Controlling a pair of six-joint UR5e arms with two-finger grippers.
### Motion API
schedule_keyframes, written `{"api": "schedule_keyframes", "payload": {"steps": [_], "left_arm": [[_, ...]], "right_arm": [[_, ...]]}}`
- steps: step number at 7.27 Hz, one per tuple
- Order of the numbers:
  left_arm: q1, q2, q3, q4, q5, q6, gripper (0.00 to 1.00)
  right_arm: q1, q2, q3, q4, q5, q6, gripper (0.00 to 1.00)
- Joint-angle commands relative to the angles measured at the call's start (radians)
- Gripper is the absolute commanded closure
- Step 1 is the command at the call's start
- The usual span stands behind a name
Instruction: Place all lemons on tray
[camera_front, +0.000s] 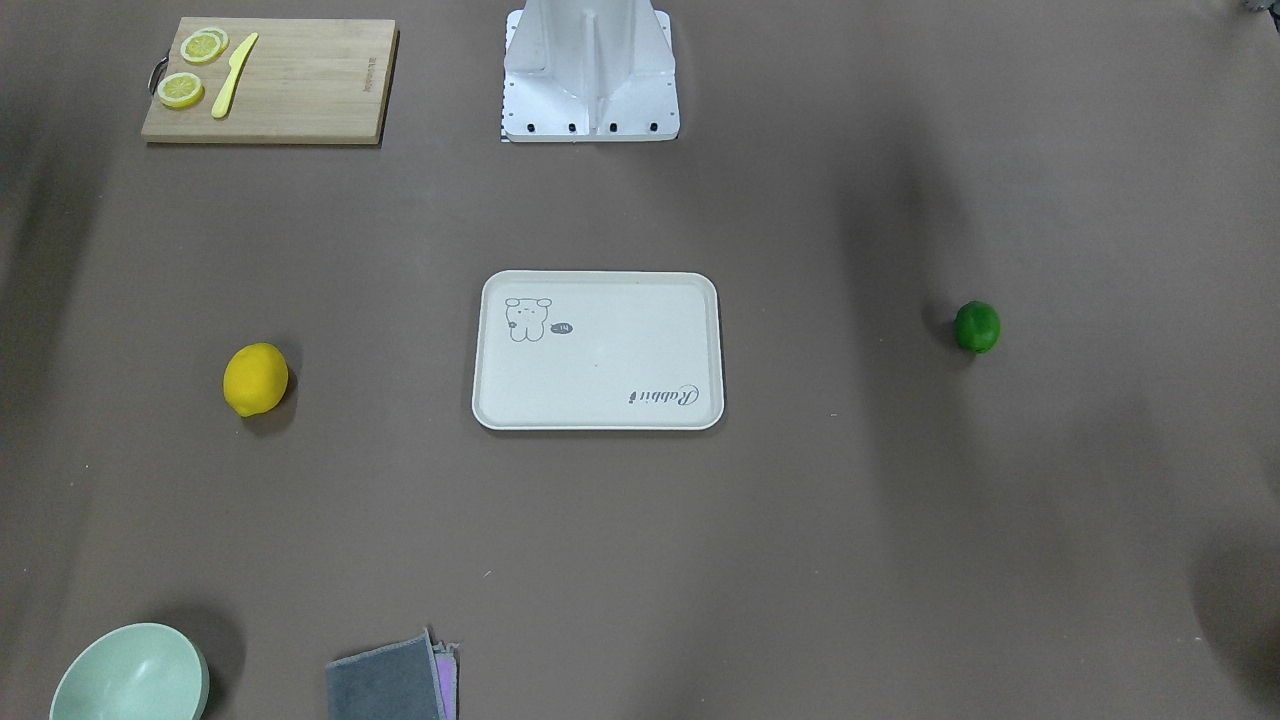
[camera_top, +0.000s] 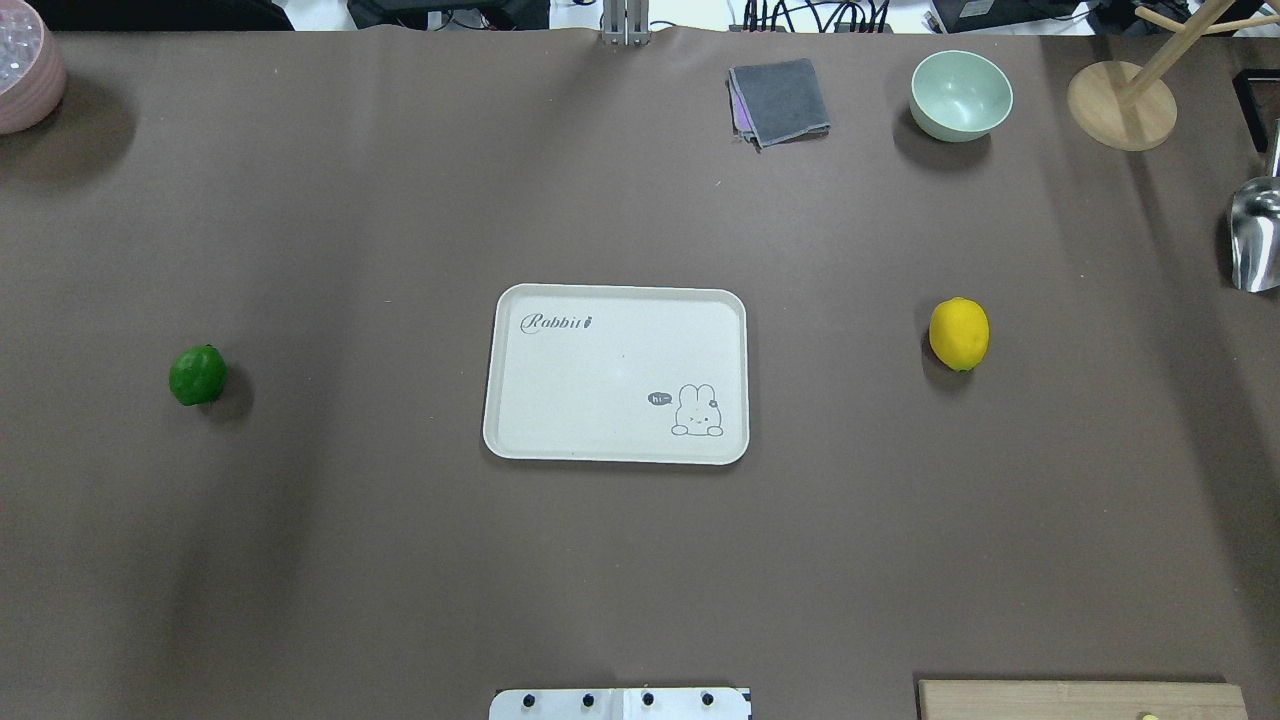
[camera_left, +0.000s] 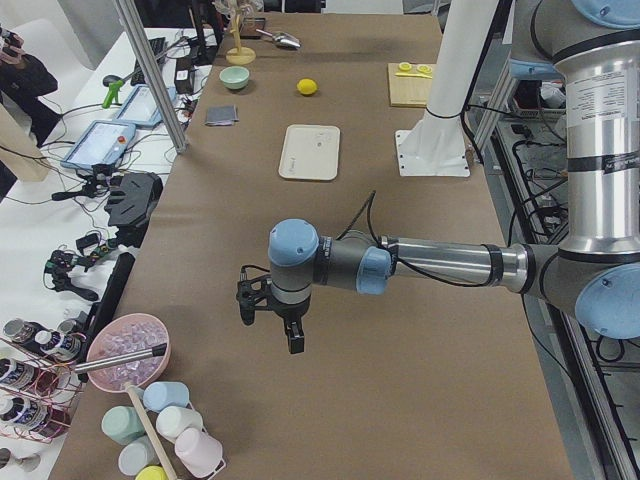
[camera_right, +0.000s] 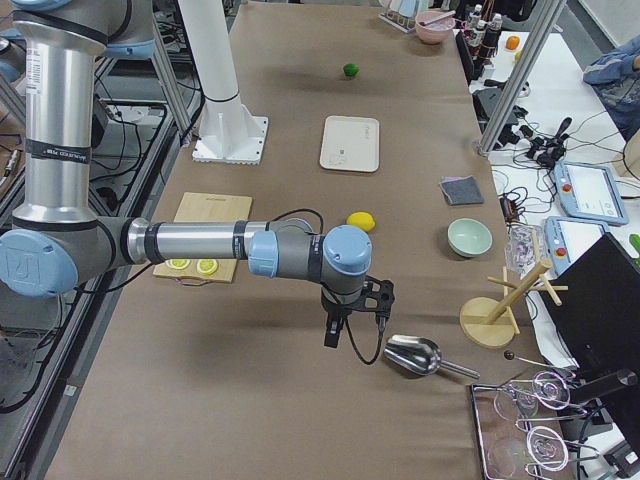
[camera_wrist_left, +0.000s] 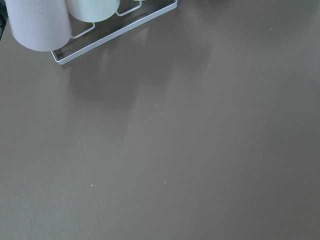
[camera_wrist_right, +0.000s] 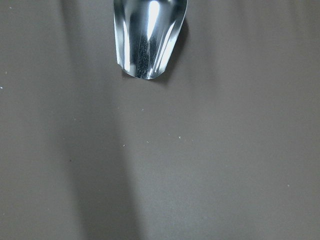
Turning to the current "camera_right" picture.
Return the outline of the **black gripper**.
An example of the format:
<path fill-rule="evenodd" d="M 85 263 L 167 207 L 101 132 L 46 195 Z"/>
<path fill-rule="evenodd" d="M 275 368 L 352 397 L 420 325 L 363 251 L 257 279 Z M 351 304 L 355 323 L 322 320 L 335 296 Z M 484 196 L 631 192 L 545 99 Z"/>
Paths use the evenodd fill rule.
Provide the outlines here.
<path fill-rule="evenodd" d="M 354 312 L 364 312 L 366 283 L 347 294 L 341 294 L 330 288 L 325 282 L 321 283 L 321 303 L 327 313 L 326 330 L 324 336 L 325 347 L 337 347 L 342 330 L 342 320 L 346 320 Z"/>

